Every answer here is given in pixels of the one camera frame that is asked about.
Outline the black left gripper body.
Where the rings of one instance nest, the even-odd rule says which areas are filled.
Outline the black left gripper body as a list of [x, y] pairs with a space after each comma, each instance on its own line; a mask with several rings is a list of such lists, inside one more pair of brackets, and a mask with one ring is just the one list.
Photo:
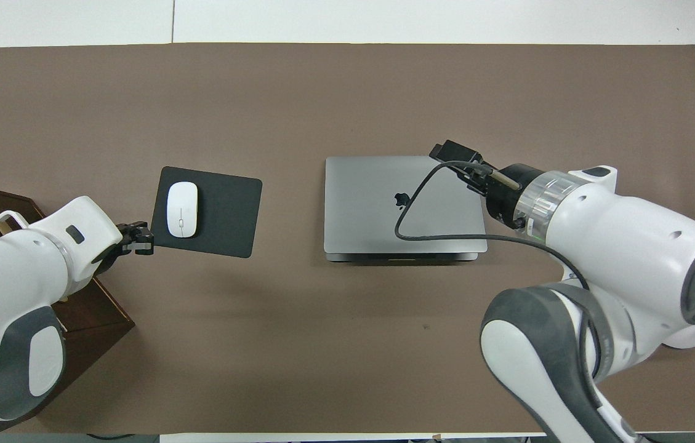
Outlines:
[[116, 243], [109, 245], [100, 252], [100, 254], [94, 259], [94, 263], [97, 264], [97, 268], [94, 274], [103, 274], [109, 270], [114, 262], [119, 256], [127, 255], [125, 252], [125, 247], [131, 244], [134, 240], [134, 233], [139, 228], [138, 223], [119, 223], [114, 227], [118, 229], [120, 234], [120, 239]]

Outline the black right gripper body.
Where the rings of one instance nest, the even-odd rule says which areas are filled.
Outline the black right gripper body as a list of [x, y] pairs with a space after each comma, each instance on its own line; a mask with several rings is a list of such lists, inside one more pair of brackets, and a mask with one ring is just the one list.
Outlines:
[[465, 182], [468, 187], [481, 194], [485, 199], [488, 214], [491, 218], [502, 222], [510, 229], [522, 229], [524, 216], [516, 214], [515, 209], [521, 195], [537, 177], [537, 169], [532, 166], [516, 163], [499, 169], [499, 173], [516, 182], [520, 187], [516, 190], [502, 184], [493, 176], [482, 176], [474, 169], [468, 169], [469, 175]]

